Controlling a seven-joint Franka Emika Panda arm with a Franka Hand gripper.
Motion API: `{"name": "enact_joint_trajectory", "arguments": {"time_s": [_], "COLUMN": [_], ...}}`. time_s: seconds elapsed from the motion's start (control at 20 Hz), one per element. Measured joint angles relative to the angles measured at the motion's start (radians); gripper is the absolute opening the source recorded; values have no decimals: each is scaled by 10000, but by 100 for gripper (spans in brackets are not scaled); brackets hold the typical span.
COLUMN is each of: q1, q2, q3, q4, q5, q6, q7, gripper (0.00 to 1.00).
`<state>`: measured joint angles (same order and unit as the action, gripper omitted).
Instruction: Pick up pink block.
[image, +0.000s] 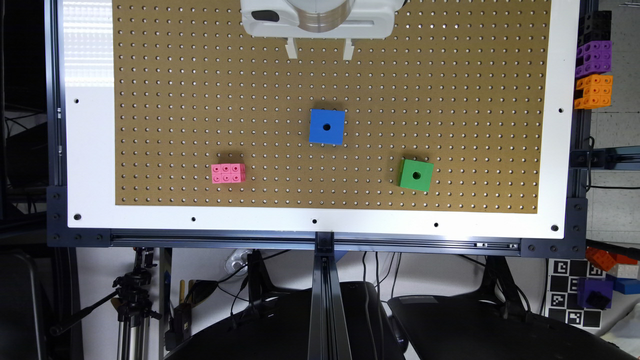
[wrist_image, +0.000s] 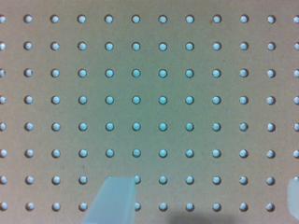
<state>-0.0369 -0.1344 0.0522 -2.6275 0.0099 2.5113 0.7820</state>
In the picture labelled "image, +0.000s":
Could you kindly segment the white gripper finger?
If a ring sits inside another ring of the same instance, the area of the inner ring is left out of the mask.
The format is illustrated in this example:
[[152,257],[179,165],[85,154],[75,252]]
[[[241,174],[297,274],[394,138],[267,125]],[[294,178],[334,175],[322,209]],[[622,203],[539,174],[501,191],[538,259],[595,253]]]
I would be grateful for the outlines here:
[[353,40],[350,38],[347,38],[344,41],[343,60],[351,61],[353,58],[354,51],[355,51],[355,46],[354,46]]
[[298,47],[297,47],[295,38],[288,38],[286,40],[285,49],[286,49],[286,52],[287,52],[287,56],[290,59],[297,59],[298,58]]

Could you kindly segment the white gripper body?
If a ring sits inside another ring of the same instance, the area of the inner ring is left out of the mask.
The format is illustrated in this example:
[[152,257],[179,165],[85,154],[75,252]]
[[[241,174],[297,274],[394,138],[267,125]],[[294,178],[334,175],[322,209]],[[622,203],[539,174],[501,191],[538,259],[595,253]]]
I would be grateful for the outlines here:
[[241,0],[242,25],[256,37],[382,39],[404,0]]

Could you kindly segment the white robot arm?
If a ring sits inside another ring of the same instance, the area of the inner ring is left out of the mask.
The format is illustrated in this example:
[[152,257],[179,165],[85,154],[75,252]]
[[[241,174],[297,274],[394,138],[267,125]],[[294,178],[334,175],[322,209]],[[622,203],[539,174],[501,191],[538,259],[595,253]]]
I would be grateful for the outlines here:
[[291,59],[298,39],[342,39],[350,61],[359,39],[391,35],[406,0],[241,0],[244,30],[251,36],[283,38]]

